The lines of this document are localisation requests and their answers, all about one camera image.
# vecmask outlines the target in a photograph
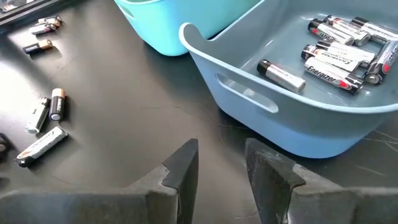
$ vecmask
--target teal bin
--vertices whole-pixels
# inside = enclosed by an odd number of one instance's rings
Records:
[[[194,24],[204,38],[221,31],[259,0],[114,0],[142,40],[167,56],[188,50],[178,30]]]

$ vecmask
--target table surface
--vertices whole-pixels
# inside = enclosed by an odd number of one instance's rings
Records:
[[[0,36],[0,133],[14,145],[0,164],[2,192],[125,187],[190,138],[200,145],[193,223],[259,223],[246,175],[246,138],[342,186],[398,186],[398,116],[340,156],[293,156],[222,112],[191,56],[157,53],[113,1],[83,1],[59,14],[65,23],[53,34],[35,37],[26,26]],[[52,40],[56,49],[24,54],[21,48],[37,39]],[[20,168],[13,158],[39,137],[24,131],[31,106],[56,87],[68,96],[59,125],[70,138],[30,169]],[[43,132],[56,125],[46,121]]]

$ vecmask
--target black and silver battery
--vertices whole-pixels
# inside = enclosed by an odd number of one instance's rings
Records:
[[[49,113],[50,99],[41,97],[37,106],[33,110],[30,120],[25,127],[25,131],[31,134],[37,134],[43,126],[43,123]]]
[[[309,44],[304,47],[301,57],[304,60],[308,60],[310,57],[315,57],[322,62],[329,63],[330,65],[336,66],[350,74],[355,72],[355,70],[359,67],[359,61],[357,60],[353,60],[345,55],[329,52],[325,49],[321,49]]]
[[[315,57],[305,62],[305,71],[353,95],[363,87],[362,80]]]
[[[53,24],[56,27],[61,26],[61,22],[58,19],[52,18],[52,19],[47,19],[46,21],[38,22],[36,25],[41,25],[41,24]]]
[[[358,46],[367,44],[372,37],[369,32],[361,30],[358,26],[332,15],[326,16],[323,22],[354,37],[355,44]]]
[[[301,94],[305,88],[304,79],[286,72],[278,66],[270,63],[268,60],[261,60],[257,65],[257,71],[294,93]]]
[[[63,138],[67,137],[68,134],[59,127],[53,128],[47,134],[43,135],[35,143],[31,144],[23,152],[21,152],[16,158],[15,162],[21,167],[30,166],[36,159],[42,154],[47,152],[51,147],[56,145]]]
[[[355,17],[351,23],[358,26],[361,30],[370,33],[372,35],[371,40],[379,44],[385,44],[387,41],[398,39],[396,31],[374,24],[361,17]]]
[[[38,34],[45,34],[47,32],[51,32],[57,29],[57,26],[51,23],[45,23],[45,24],[36,24],[35,26],[29,28],[29,32],[33,35],[38,35]]]
[[[3,135],[0,134],[0,153],[5,152],[8,148],[8,142],[4,139]]]
[[[369,85],[380,85],[390,71],[398,54],[398,41],[388,41],[365,73],[364,80]]]
[[[347,58],[357,60],[360,62],[360,66],[364,68],[368,68],[369,64],[376,56],[375,53],[329,40],[319,40],[317,47],[325,49],[328,52],[345,55]]]
[[[308,25],[308,30],[324,40],[337,41],[345,45],[354,43],[354,37],[323,23],[319,19],[313,19]]]
[[[38,23],[43,23],[43,22],[45,22],[47,20],[51,20],[51,19],[56,19],[56,20],[62,22],[62,18],[60,16],[58,16],[58,15],[50,16],[50,17],[46,17],[46,18],[41,18],[41,19],[38,19],[37,22]]]

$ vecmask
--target bin handle cutout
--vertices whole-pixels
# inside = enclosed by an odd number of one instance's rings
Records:
[[[128,18],[132,19],[132,20],[136,20],[136,18],[132,15],[132,13],[130,12],[130,10],[128,10],[126,7],[119,5],[120,11],[123,12],[124,15],[126,15]]]
[[[276,103],[274,101],[272,101],[270,98],[246,87],[245,85],[238,83],[234,80],[231,80],[229,78],[227,78],[226,76],[216,73],[215,74],[216,80],[217,82],[225,89],[227,89],[228,91],[230,91],[231,93],[234,93],[235,95],[240,96],[241,98],[250,101],[251,103],[254,103],[255,105],[257,105],[258,107],[270,112],[270,113],[278,113],[279,108],[276,105]],[[228,82],[233,82],[231,84],[235,84],[235,85],[240,85],[242,88],[242,91],[239,90],[234,90],[231,87],[229,87],[225,81],[223,80],[227,80]]]

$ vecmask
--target copper-top battery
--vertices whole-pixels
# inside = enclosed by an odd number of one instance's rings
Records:
[[[36,44],[26,46],[22,49],[26,54],[35,54],[35,53],[43,52],[44,50],[50,49],[50,48],[52,48],[51,40],[45,39],[45,40],[39,41]]]
[[[50,107],[50,119],[52,121],[60,121],[63,118],[63,111],[65,106],[65,90],[61,88],[55,88],[52,91],[51,96],[51,107]]]

